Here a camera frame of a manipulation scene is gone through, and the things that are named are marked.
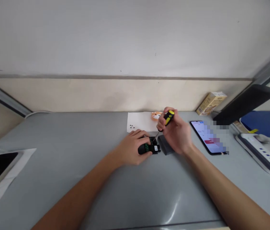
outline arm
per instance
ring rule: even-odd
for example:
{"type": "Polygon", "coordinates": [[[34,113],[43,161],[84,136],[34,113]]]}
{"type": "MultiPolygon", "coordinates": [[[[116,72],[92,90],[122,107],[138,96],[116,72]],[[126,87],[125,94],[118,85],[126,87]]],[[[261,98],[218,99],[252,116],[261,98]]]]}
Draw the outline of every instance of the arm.
{"type": "MultiPolygon", "coordinates": [[[[173,108],[166,107],[164,113],[173,108]]],[[[250,199],[243,191],[223,175],[192,143],[191,130],[174,110],[173,121],[165,126],[164,113],[157,128],[170,146],[185,156],[201,184],[210,195],[215,206],[231,230],[270,230],[270,215],[250,199]]]]}
{"type": "Polygon", "coordinates": [[[77,229],[94,199],[109,176],[122,165],[139,165],[152,152],[138,154],[138,147],[150,143],[146,131],[136,130],[127,135],[122,142],[96,167],[81,179],[65,196],[63,196],[32,228],[32,230],[77,229]]]}

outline white power strip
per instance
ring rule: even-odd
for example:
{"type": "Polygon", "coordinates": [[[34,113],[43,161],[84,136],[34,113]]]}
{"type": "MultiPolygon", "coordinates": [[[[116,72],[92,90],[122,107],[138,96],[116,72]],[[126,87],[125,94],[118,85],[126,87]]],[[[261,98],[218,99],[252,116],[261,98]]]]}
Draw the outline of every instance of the white power strip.
{"type": "Polygon", "coordinates": [[[239,134],[235,138],[253,159],[270,174],[270,151],[254,136],[256,134],[239,134]]]}

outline desk surface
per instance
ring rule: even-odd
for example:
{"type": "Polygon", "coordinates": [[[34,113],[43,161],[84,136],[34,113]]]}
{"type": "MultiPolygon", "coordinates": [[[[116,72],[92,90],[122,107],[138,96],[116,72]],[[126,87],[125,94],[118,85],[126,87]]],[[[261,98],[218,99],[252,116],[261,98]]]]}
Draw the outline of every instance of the desk surface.
{"type": "MultiPolygon", "coordinates": [[[[211,121],[195,112],[180,115],[187,122],[211,121]]],[[[126,124],[126,112],[49,113],[33,115],[9,132],[0,140],[1,150],[37,150],[0,200],[0,229],[30,229],[123,139],[126,124]]],[[[223,156],[209,155],[193,130],[192,138],[222,173],[270,214],[270,175],[235,141],[232,131],[227,133],[229,155],[223,156]]],[[[224,224],[184,159],[159,153],[137,167],[115,171],[82,227],[182,225],[202,229],[224,224]]]]}

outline hand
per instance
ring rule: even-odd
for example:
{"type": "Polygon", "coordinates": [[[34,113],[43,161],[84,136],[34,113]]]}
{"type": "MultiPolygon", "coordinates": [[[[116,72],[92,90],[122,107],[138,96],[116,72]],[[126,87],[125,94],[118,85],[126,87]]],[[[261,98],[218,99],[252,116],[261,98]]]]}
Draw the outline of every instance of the hand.
{"type": "Polygon", "coordinates": [[[166,141],[178,154],[186,154],[193,148],[190,126],[183,121],[176,109],[166,107],[164,112],[160,115],[156,127],[158,130],[163,130],[166,141]],[[174,117],[173,120],[165,126],[166,121],[164,116],[169,110],[174,112],[174,117]]]}
{"type": "Polygon", "coordinates": [[[138,153],[139,146],[144,143],[151,144],[148,136],[149,134],[146,131],[140,129],[132,131],[109,155],[117,162],[118,167],[122,165],[139,165],[152,155],[151,151],[142,155],[138,153]]]}

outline yellow tag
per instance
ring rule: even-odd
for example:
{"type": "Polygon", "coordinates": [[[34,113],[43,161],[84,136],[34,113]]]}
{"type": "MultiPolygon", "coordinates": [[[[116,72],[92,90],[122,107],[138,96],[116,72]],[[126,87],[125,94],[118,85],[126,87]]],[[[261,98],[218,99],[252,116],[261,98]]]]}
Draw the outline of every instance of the yellow tag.
{"type": "Polygon", "coordinates": [[[256,133],[258,131],[258,129],[254,129],[252,131],[249,131],[249,133],[256,133]]]}

